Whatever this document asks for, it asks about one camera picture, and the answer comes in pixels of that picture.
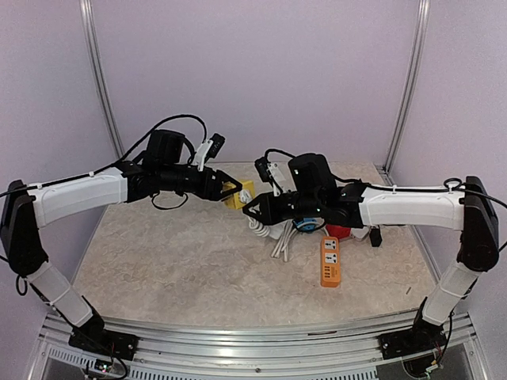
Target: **white wall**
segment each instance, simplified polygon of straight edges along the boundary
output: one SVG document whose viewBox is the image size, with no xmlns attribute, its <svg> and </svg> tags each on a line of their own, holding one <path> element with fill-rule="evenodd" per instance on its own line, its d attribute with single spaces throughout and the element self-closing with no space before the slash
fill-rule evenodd
<svg viewBox="0 0 507 380">
<path fill-rule="evenodd" d="M 86 53 L 78 1 L 0 2 L 0 189 L 47 181 L 114 159 Z M 72 277 L 101 210 L 41 231 L 44 248 Z M 0 378 L 18 380 L 47 310 L 22 298 L 0 262 Z"/>
<path fill-rule="evenodd" d="M 225 135 L 220 161 L 277 146 L 384 163 L 417 1 L 101 0 L 97 38 L 124 145 L 174 113 Z M 197 144 L 195 122 L 170 127 Z"/>
<path fill-rule="evenodd" d="M 439 184 L 476 175 L 507 200 L 507 4 L 434 1 L 414 100 L 393 176 L 398 184 Z M 497 207 L 501 242 L 507 212 Z M 458 235 L 424 229 L 441 271 L 456 258 Z M 485 274 L 467 308 L 493 379 L 507 378 L 507 260 Z"/>
</svg>

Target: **metal rail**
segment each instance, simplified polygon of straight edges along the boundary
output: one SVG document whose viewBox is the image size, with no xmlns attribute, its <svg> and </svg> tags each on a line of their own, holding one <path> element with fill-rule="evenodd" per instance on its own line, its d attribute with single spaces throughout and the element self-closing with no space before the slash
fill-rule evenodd
<svg viewBox="0 0 507 380">
<path fill-rule="evenodd" d="M 93 10 L 91 0 L 79 0 L 81 6 L 81 17 L 85 29 L 86 46 L 92 65 L 93 79 L 97 87 L 97 94 L 101 102 L 102 112 L 104 113 L 105 124 L 108 128 L 109 138 L 115 150 L 117 158 L 120 158 L 124 152 L 124 146 L 121 142 L 120 133 L 116 126 L 116 121 L 112 113 L 111 101 L 107 86 L 105 85 L 104 72 L 101 65 L 101 55 L 98 49 L 97 34 L 95 33 L 95 24 L 93 23 Z"/>
<path fill-rule="evenodd" d="M 387 160 L 384 165 L 384 170 L 387 174 L 393 169 L 395 163 L 396 154 L 398 153 L 399 145 L 402 140 L 403 131 L 406 126 L 406 119 L 410 110 L 410 103 L 414 96 L 415 85 L 417 81 L 417 74 L 419 72 L 419 66 L 421 64 L 422 48 L 425 41 L 426 29 L 428 27 L 428 15 L 429 15 L 429 0 L 419 0 L 419 12 L 417 15 L 417 26 L 414 36 L 414 43 L 412 46 L 412 52 L 410 54 L 410 68 L 406 77 L 405 89 L 403 90 L 402 103 L 398 111 L 398 117 L 396 119 L 395 133 L 389 146 L 387 153 Z"/>
<path fill-rule="evenodd" d="M 348 374 L 351 378 L 353 374 L 376 376 L 378 365 L 399 361 L 382 359 L 377 336 L 410 327 L 414 315 L 415 311 L 410 311 L 345 323 L 259 329 L 208 329 L 106 319 L 106 327 L 140 338 L 134 360 L 126 362 L 131 378 L 158 380 L 160 375 L 194 380 L 317 379 L 343 376 L 348 380 Z M 61 318 L 48 315 L 39 337 L 45 355 L 54 348 L 54 355 L 61 356 L 57 359 L 66 358 L 68 363 L 82 368 L 86 360 L 102 358 L 68 347 L 70 333 L 71 328 Z M 451 346 L 474 339 L 475 331 L 468 314 L 456 316 Z"/>
</svg>

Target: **black cable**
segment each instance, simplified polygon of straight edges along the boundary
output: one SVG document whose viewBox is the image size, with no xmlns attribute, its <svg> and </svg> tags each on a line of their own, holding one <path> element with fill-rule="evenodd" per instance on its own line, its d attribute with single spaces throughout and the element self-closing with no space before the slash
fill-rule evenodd
<svg viewBox="0 0 507 380">
<path fill-rule="evenodd" d="M 444 358 L 444 354 L 447 351 L 447 347 L 449 347 L 449 342 L 451 341 L 451 334 L 452 334 L 452 315 L 454 314 L 454 311 L 452 311 L 449 314 L 449 334 L 447 335 L 447 341 L 445 342 L 445 347 L 442 350 L 442 354 L 440 355 L 440 358 L 436 361 L 437 364 L 440 364 L 442 362 L 442 359 Z"/>
<path fill-rule="evenodd" d="M 382 192 L 449 192 L 448 188 L 393 188 L 392 186 L 377 186 L 376 184 L 364 183 L 367 188 L 374 190 L 380 190 Z"/>
<path fill-rule="evenodd" d="M 21 288 L 19 286 L 19 280 L 22 279 L 23 280 L 23 283 L 25 284 L 25 289 L 23 291 L 21 291 Z M 18 275 L 16 277 L 16 291 L 17 293 L 21 296 L 21 297 L 25 297 L 26 294 L 29 292 L 29 286 L 28 284 L 26 283 L 26 279 L 24 279 L 23 277 L 21 277 L 20 275 Z"/>
<path fill-rule="evenodd" d="M 277 149 L 277 148 L 269 148 L 266 150 L 266 152 L 264 152 L 264 158 L 268 161 L 269 161 L 268 156 L 270 153 L 278 153 L 278 154 L 283 154 L 284 156 L 287 156 L 289 158 L 295 158 L 294 154 L 288 153 L 285 150 Z"/>
<path fill-rule="evenodd" d="M 474 190 L 468 190 L 466 188 L 457 188 L 456 191 L 458 192 L 465 192 L 467 194 L 473 194 L 475 196 L 481 196 L 482 198 L 486 198 L 487 200 L 491 200 L 492 202 L 498 203 L 500 206 L 505 208 L 507 210 L 507 203 L 505 203 L 502 200 L 499 200 L 498 198 L 495 198 L 494 196 L 489 196 L 487 194 L 484 194 L 482 192 L 475 192 Z"/>
<path fill-rule="evenodd" d="M 132 145 L 130 147 L 129 150 L 127 150 L 127 152 L 125 152 L 125 154 L 119 158 L 118 160 L 98 169 L 98 170 L 95 170 L 93 172 L 93 174 L 97 175 L 99 173 L 102 173 L 104 170 L 106 169 L 109 169 L 109 168 L 112 168 L 114 165 L 124 161 L 128 155 L 130 153 L 132 153 L 132 151 L 137 148 L 139 146 L 140 143 L 142 143 L 148 136 L 150 136 L 153 131 L 155 129 L 157 129 L 158 127 L 160 127 L 162 124 L 164 123 L 167 123 L 171 120 L 176 120 L 176 119 L 194 119 L 194 120 L 197 120 L 200 125 L 202 125 L 203 127 L 203 130 L 204 130 L 204 138 L 203 138 L 203 143 L 206 141 L 206 138 L 208 137 L 208 129 L 206 128 L 206 124 L 204 123 L 204 121 L 199 117 L 199 116 L 195 116 L 195 115 L 189 115 L 189 114 L 181 114 L 181 115 L 174 115 L 174 116 L 170 116 L 170 117 L 166 117 L 164 120 L 161 120 L 159 121 L 158 123 L 156 123 L 141 139 L 137 140 L 137 142 L 134 143 L 134 145 Z M 47 186 L 54 186 L 56 184 L 64 184 L 65 182 L 69 182 L 69 181 L 75 181 L 75 180 L 80 180 L 82 178 L 87 178 L 89 177 L 90 175 L 87 173 L 87 174 L 79 174 L 78 176 L 72 176 L 72 177 L 67 177 L 67 178 L 63 178 L 61 180 L 52 180 L 50 182 L 44 182 L 41 187 L 42 188 L 46 188 Z M 14 194 L 16 192 L 24 192 L 24 191 L 28 191 L 28 190 L 35 190 L 37 189 L 37 186 L 24 186 L 22 188 L 15 188 L 14 190 L 9 190 L 8 192 L 3 192 L 3 193 L 0 193 L 0 198 L 4 197 L 4 196 L 7 196 L 9 194 Z"/>
<path fill-rule="evenodd" d="M 141 139 L 137 140 L 134 143 L 134 145 L 132 145 L 125 152 L 125 154 L 123 156 L 121 156 L 121 158 L 118 160 L 118 162 L 124 161 L 128 157 L 128 155 L 134 151 L 135 148 L 137 148 L 145 139 L 147 139 L 154 132 L 155 129 L 157 129 L 158 127 L 160 127 L 164 123 L 167 123 L 171 120 L 176 120 L 176 119 L 197 120 L 200 123 L 200 125 L 203 127 L 203 130 L 204 130 L 203 143 L 206 141 L 206 138 L 208 137 L 208 129 L 206 128 L 206 124 L 204 123 L 204 121 L 199 116 L 189 115 L 189 114 L 173 115 L 173 116 L 166 117 L 164 120 L 160 120 L 158 123 L 156 123 Z"/>
<path fill-rule="evenodd" d="M 326 222 L 323 222 L 320 226 L 316 226 L 313 230 L 308 230 L 308 231 L 301 230 L 299 228 L 299 226 L 297 226 L 296 224 L 294 224 L 294 228 L 296 228 L 298 230 L 298 232 L 303 232 L 304 234 L 311 234 L 315 231 L 318 231 L 318 230 L 324 228 L 325 225 L 326 225 Z"/>
<path fill-rule="evenodd" d="M 281 149 L 277 149 L 277 148 L 269 148 L 266 150 L 266 152 L 264 152 L 264 158 L 266 160 L 269 161 L 269 154 L 270 153 L 278 153 L 278 154 L 283 154 L 284 156 L 287 156 L 287 157 L 290 157 L 290 158 L 295 158 L 295 155 L 292 154 L 292 153 L 288 153 L 286 152 L 285 150 L 281 150 Z M 333 178 L 336 180 L 336 181 L 339 181 L 343 184 L 350 184 L 350 183 L 353 183 L 353 182 L 361 182 L 361 180 L 357 180 L 356 178 L 341 178 L 339 176 L 336 176 L 333 174 Z M 281 190 L 280 186 L 278 185 L 278 183 L 276 183 L 274 180 L 273 182 L 275 183 L 275 185 L 279 188 L 279 190 Z"/>
<path fill-rule="evenodd" d="M 162 206 L 159 206 L 159 205 L 155 204 L 155 198 L 157 196 L 159 196 L 159 195 L 160 195 L 160 192 L 158 192 L 155 195 L 151 196 L 151 204 L 153 204 L 153 207 L 155 207 L 157 210 L 160 210 L 160 211 L 176 210 L 177 208 L 180 208 L 185 203 L 187 203 L 187 200 L 189 200 L 189 196 L 185 192 L 185 193 L 183 193 L 183 196 L 185 197 L 185 200 L 183 200 L 183 202 L 181 202 L 177 206 L 174 206 L 174 207 L 162 207 Z"/>
</svg>

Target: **tabletop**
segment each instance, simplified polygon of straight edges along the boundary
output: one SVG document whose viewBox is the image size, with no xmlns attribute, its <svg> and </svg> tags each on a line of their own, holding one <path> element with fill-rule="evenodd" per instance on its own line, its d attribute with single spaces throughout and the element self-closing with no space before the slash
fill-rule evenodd
<svg viewBox="0 0 507 380">
<path fill-rule="evenodd" d="M 254 180 L 257 194 L 271 191 L 253 163 L 210 166 Z M 371 163 L 330 168 L 383 183 Z M 168 207 L 181 198 L 162 193 L 157 202 Z M 254 235 L 241 211 L 192 195 L 182 208 L 159 211 L 143 199 L 108 207 L 74 285 L 104 316 L 171 325 L 300 325 L 419 307 L 434 282 L 416 241 L 404 226 L 382 227 L 382 236 L 379 248 L 369 239 L 341 241 L 341 284 L 324 288 L 322 232 L 295 236 L 284 263 L 270 257 L 276 241 Z"/>
</svg>

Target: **white power cord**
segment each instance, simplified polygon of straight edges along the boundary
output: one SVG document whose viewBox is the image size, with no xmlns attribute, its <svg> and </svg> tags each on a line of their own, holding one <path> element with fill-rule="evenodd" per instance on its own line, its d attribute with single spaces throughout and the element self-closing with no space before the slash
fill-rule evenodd
<svg viewBox="0 0 507 380">
<path fill-rule="evenodd" d="M 305 226 L 320 226 L 320 223 L 318 222 L 304 222 L 298 225 L 299 228 L 305 227 Z M 326 236 L 330 236 L 329 233 L 325 228 L 322 228 L 321 231 L 326 234 Z M 274 259 L 280 258 L 280 255 L 284 255 L 284 263 L 288 262 L 288 247 L 289 243 L 291 242 L 291 239 L 296 235 L 298 231 L 294 224 L 292 223 L 292 220 L 288 220 L 284 224 L 284 231 L 282 232 L 282 235 L 280 236 L 280 239 L 275 245 L 275 249 L 271 253 L 271 257 Z"/>
<path fill-rule="evenodd" d="M 243 189 L 239 192 L 239 200 L 241 203 L 247 204 L 252 201 L 252 196 L 250 192 L 247 189 Z M 252 230 L 254 234 L 257 236 L 260 236 L 261 238 L 265 238 L 269 236 L 270 238 L 273 238 L 275 240 L 279 239 L 282 234 L 282 229 L 279 226 L 265 226 L 258 220 L 251 218 L 250 216 L 248 218 L 248 227 Z"/>
<path fill-rule="evenodd" d="M 247 204 L 252 201 L 252 196 L 250 192 L 246 189 L 243 189 L 239 192 L 239 200 Z M 317 222 L 304 222 L 298 225 L 298 227 L 305 226 L 320 226 Z M 269 236 L 278 242 L 275 245 L 275 249 L 271 253 L 271 257 L 278 259 L 280 255 L 283 253 L 284 262 L 288 262 L 288 246 L 291 239 L 296 235 L 299 231 L 294 227 L 292 220 L 288 220 L 285 223 L 280 223 L 275 226 L 265 226 L 258 220 L 248 217 L 248 227 L 252 230 L 254 234 L 260 236 L 261 238 L 265 238 Z M 322 228 L 321 231 L 330 236 L 325 228 Z"/>
</svg>

